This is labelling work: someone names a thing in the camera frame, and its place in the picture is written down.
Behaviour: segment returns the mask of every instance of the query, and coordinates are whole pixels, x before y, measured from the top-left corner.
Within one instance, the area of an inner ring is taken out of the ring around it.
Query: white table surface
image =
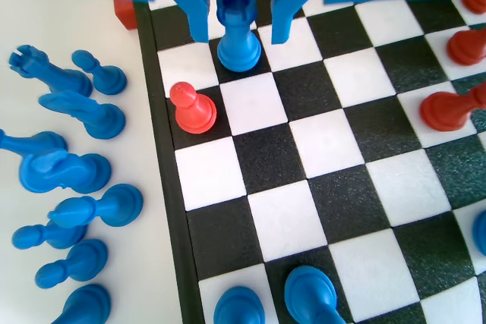
[[[76,69],[71,53],[86,49],[102,64],[124,70],[129,84],[122,94],[104,96],[94,91],[92,95],[125,112],[127,126],[122,134],[113,140],[95,140],[79,121],[41,107],[37,98],[49,91],[46,85],[23,79],[8,68],[10,53],[22,44],[43,50],[61,68]],[[112,0],[0,0],[0,128],[16,137],[55,131],[68,141],[70,152],[99,153],[109,159],[113,175],[107,187],[128,183],[140,188],[144,210],[137,220],[122,228],[109,227],[99,219],[91,223],[87,237],[99,238],[109,248],[106,267],[91,282],[104,285],[111,294],[108,323],[180,323],[138,35],[120,24]],[[47,223],[49,210],[78,194],[61,188],[42,194],[23,189],[17,176],[20,160],[0,150],[0,322],[49,323],[60,314],[68,295],[85,283],[68,278],[54,288],[38,288],[36,271],[65,258],[68,250],[48,244],[17,250],[11,236],[21,226]],[[100,198],[106,188],[92,196]]]

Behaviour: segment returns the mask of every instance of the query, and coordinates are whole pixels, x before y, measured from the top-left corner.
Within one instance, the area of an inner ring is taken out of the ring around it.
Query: blue chess piece
[[[22,185],[33,193],[45,193],[57,187],[93,193],[108,183],[112,167],[105,157],[95,153],[80,157],[65,149],[51,149],[26,155],[19,175]]]
[[[37,153],[48,149],[62,148],[68,150],[65,139],[57,133],[46,131],[32,137],[9,137],[0,129],[0,149],[17,153],[20,156]]]
[[[27,225],[16,230],[12,244],[19,250],[39,246],[45,241],[58,250],[64,250],[84,238],[88,226],[61,228],[50,221],[47,225]]]
[[[36,285],[53,288],[68,277],[76,281],[89,281],[105,267],[108,248],[98,239],[86,239],[76,244],[65,260],[42,266],[36,274]]]
[[[116,137],[125,128],[125,114],[118,106],[100,105],[96,100],[72,91],[42,95],[39,104],[83,122],[86,132],[98,140]]]
[[[253,68],[261,56],[261,44],[250,31],[257,19],[256,0],[216,0],[216,16],[226,34],[219,41],[218,58],[231,71]]]
[[[66,300],[52,324],[105,324],[112,309],[108,291],[101,285],[78,288]]]
[[[143,204],[142,194],[135,186],[118,184],[110,187],[99,200],[92,197],[66,199],[48,217],[65,228],[89,224],[97,216],[107,225],[122,227],[139,216]]]
[[[17,48],[20,55],[12,52],[8,63],[10,68],[27,79],[37,78],[45,83],[52,93],[72,90],[84,96],[90,96],[93,85],[88,76],[77,70],[63,70],[49,62],[45,52],[33,46],[23,45]]]
[[[88,51],[74,51],[72,60],[84,72],[93,74],[93,85],[96,90],[106,95],[121,93],[127,86],[125,73],[116,66],[101,66],[99,61]]]

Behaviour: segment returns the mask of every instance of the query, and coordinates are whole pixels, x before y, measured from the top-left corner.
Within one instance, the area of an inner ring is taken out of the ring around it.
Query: textured black square
[[[167,110],[169,112],[169,123],[172,141],[174,142],[174,149],[195,146],[196,144],[231,136],[231,129],[229,127],[228,116],[226,115],[225,104],[222,100],[221,89],[219,87],[208,87],[207,89],[198,90],[197,92],[209,96],[209,98],[214,101],[217,110],[216,121],[211,129],[202,134],[190,134],[185,132],[175,121],[174,104],[172,104],[170,99],[167,99]]]
[[[329,244],[390,227],[364,165],[312,178],[309,186]]]
[[[421,148],[395,96],[344,109],[366,162]]]
[[[233,140],[248,194],[305,179],[288,124],[234,136]]]
[[[451,0],[408,0],[409,7],[426,33],[465,26]]]
[[[398,93],[447,81],[439,61],[423,36],[376,48]]]
[[[452,212],[393,228],[421,299],[474,276]]]
[[[277,71],[273,77],[290,121],[341,108],[323,62]]]
[[[371,47],[355,7],[307,18],[323,58],[344,55]]]
[[[199,280],[264,261],[247,197],[187,215]]]
[[[458,94],[467,94],[473,87],[477,87],[486,81],[486,72],[474,76],[464,77],[453,81]],[[486,110],[477,109],[471,113],[471,121],[478,133],[486,131]]]
[[[341,281],[339,280],[329,248],[320,247],[265,263],[268,282],[270,284],[270,290],[272,291],[273,303],[275,304],[279,323],[295,324],[295,320],[290,316],[289,311],[286,308],[284,287],[290,272],[303,265],[313,266],[320,269],[329,277],[336,289],[337,311],[339,315],[341,315],[346,322],[352,322],[348,302],[346,301],[346,296],[344,295],[344,290],[342,289]]]
[[[252,30],[253,34],[258,38],[261,43],[260,35],[255,30]],[[216,75],[218,76],[219,83],[227,83],[229,81],[243,79],[245,77],[250,77],[254,75],[264,74],[270,72],[270,64],[268,63],[267,54],[265,49],[261,48],[261,57],[257,64],[253,66],[252,69],[245,72],[234,72],[225,68],[218,58],[218,44],[221,39],[210,40],[210,51],[211,57],[213,58],[214,68],[216,70]]]
[[[151,12],[157,51],[194,42],[189,33],[188,16],[174,5]]]
[[[454,209],[486,198],[486,153],[478,136],[430,147],[426,152]]]

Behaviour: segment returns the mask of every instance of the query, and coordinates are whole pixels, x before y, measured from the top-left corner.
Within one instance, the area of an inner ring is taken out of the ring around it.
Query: chessboard border
[[[169,223],[169,236],[174,258],[182,321],[185,324],[204,324],[203,304],[192,253],[191,236],[178,179],[175,149],[169,123],[166,95],[157,56],[152,17],[148,3],[135,2],[138,36],[142,51],[145,81],[149,97],[150,114],[155,137],[160,179]]]

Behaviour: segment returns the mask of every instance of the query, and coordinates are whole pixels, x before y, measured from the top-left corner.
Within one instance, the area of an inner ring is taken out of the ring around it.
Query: red pawn
[[[189,83],[174,84],[170,100],[175,105],[175,121],[184,131],[192,134],[207,132],[216,121],[213,100],[196,90]]]
[[[420,105],[420,116],[430,128],[450,132],[464,127],[475,109],[486,109],[486,82],[466,95],[446,92],[430,95]]]
[[[486,57],[486,28],[460,30],[449,39],[447,53],[458,64],[477,64]]]

